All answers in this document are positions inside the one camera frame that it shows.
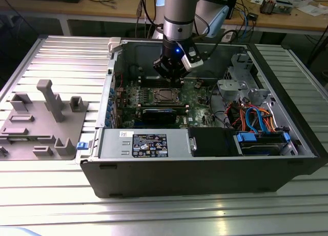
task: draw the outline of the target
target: robotic arm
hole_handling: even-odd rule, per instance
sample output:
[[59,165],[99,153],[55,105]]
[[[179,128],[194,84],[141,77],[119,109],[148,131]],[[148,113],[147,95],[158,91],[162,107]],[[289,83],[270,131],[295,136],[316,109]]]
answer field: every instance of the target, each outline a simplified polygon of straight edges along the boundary
[[[153,63],[154,69],[172,84],[179,83],[190,71],[208,59],[192,40],[194,18],[199,0],[165,0],[162,54]],[[229,8],[224,8],[225,19]]]

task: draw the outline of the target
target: sticker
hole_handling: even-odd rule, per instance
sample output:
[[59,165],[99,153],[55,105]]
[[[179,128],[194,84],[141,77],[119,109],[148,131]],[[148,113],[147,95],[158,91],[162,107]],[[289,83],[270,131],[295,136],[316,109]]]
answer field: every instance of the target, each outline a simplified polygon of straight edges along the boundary
[[132,137],[134,134],[134,131],[120,131],[119,136],[120,137]]
[[168,140],[166,134],[134,134],[134,158],[167,158]]

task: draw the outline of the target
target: wire bundle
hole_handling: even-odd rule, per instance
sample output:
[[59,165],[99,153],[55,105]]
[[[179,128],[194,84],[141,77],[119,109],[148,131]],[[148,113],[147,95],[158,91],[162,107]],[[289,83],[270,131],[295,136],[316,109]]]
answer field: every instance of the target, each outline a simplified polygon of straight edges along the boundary
[[[267,110],[251,104],[238,104],[236,107],[230,103],[224,114],[228,115],[229,111],[232,109],[234,109],[236,112],[239,112],[239,117],[231,124],[231,126],[235,129],[258,133],[258,130],[254,127],[255,123],[258,121],[261,131],[276,131],[273,123],[273,115],[270,114]],[[256,115],[252,124],[250,123],[250,114]]]

